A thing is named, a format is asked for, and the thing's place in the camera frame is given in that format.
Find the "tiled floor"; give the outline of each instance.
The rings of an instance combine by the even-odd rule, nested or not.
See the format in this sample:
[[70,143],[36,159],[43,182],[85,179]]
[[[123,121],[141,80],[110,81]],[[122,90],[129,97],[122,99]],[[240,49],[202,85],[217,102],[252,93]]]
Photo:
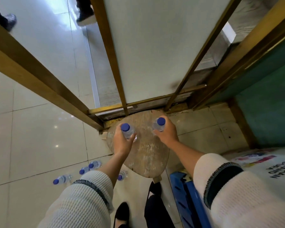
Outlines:
[[[2,14],[15,13],[12,35],[83,103],[94,99],[75,0],[0,0]],[[202,152],[222,153],[247,146],[226,105],[171,116],[179,139]],[[111,156],[98,132],[0,73],[0,228],[36,227],[66,185],[57,176]],[[162,173],[163,201],[182,227],[168,175],[182,168],[173,151]],[[151,179],[129,170],[116,184],[113,205],[130,205],[133,227],[146,227],[144,205]]]

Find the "water bottle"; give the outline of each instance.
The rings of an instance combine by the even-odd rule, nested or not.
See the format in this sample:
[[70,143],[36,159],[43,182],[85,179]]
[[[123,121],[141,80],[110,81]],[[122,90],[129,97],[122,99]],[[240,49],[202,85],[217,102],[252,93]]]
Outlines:
[[134,127],[130,126],[128,123],[123,123],[121,129],[126,139],[129,139],[131,135],[135,133]]
[[127,172],[127,171],[124,171],[124,170],[121,170],[121,171],[119,172],[119,175],[118,175],[118,177],[117,177],[117,180],[118,180],[118,181],[122,181],[122,180],[124,180],[127,176],[128,176],[128,172]]
[[100,162],[100,161],[92,161],[92,162],[89,164],[89,169],[90,169],[90,170],[96,170],[96,169],[98,169],[100,166],[101,166],[101,162]]
[[62,176],[59,176],[58,178],[56,178],[53,181],[53,184],[54,185],[64,184],[68,181],[71,181],[71,179],[72,179],[72,175],[70,175],[70,174],[62,175]]
[[166,120],[164,118],[157,118],[153,123],[153,129],[158,130],[159,132],[163,132],[165,128]]
[[85,167],[80,169],[79,174],[83,175],[89,171],[90,171],[90,168],[88,166],[85,166]]

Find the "white knit sleeve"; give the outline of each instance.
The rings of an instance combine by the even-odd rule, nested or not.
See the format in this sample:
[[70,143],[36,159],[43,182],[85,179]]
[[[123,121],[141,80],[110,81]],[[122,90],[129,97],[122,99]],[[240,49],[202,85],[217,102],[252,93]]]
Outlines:
[[[204,201],[209,185],[226,166],[230,167],[232,164],[213,153],[205,154],[197,162],[193,181]],[[285,202],[272,194],[261,179],[248,171],[240,171],[230,178],[215,194],[212,204],[207,206],[213,222],[220,228],[285,227]]]
[[76,182],[49,207],[38,228],[110,227],[110,212],[114,210],[110,178],[103,172],[90,171]]

